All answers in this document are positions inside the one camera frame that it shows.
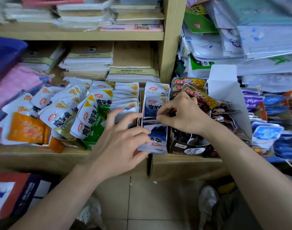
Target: hand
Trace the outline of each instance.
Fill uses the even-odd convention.
[[[167,114],[173,108],[177,110],[176,116],[168,117]],[[213,122],[215,123],[199,108],[197,98],[191,98],[184,91],[180,92],[174,100],[163,104],[157,112],[157,119],[164,125],[201,136],[210,128]]]
[[[133,152],[143,143],[150,143],[148,134],[151,131],[143,127],[128,129],[130,121],[141,118],[143,114],[127,114],[118,124],[114,124],[116,115],[121,111],[123,108],[108,114],[105,130],[83,162],[94,168],[101,182],[133,169],[148,155],[148,152],[142,151],[133,156]]]

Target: white sneaker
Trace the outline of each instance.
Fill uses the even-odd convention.
[[[105,225],[101,219],[101,206],[99,201],[91,195],[82,211],[78,214],[77,220],[83,222],[87,228],[97,228],[106,230]]]
[[[204,186],[198,196],[198,209],[200,211],[199,230],[203,230],[205,223],[211,219],[212,208],[219,201],[219,196],[212,186]]]

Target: floor tile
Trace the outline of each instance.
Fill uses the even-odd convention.
[[[103,219],[107,230],[127,230],[127,220]]]
[[[98,186],[94,195],[100,202],[102,218],[128,218],[129,190],[129,176],[110,178]]]
[[[151,182],[148,178],[131,178],[129,219],[198,220],[200,181]]]
[[[177,220],[128,220],[128,230],[196,230],[197,222]]]

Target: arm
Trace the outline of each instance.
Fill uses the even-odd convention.
[[[142,114],[128,114],[115,125],[115,116],[122,110],[109,113],[105,130],[93,151],[10,230],[69,229],[101,182],[133,169],[146,158],[147,152],[135,156],[133,152],[141,144],[150,142],[150,131],[143,127],[127,129],[130,121]]]
[[[213,145],[264,230],[292,230],[292,182],[222,124],[212,120],[186,93],[164,104],[157,119],[198,134]],[[167,117],[171,108],[175,117]]]

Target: forearm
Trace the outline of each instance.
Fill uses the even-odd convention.
[[[101,182],[85,165],[76,166],[38,205],[10,230],[69,229],[89,196]]]
[[[225,126],[212,123],[204,137],[219,153],[263,229],[292,229],[292,182]]]

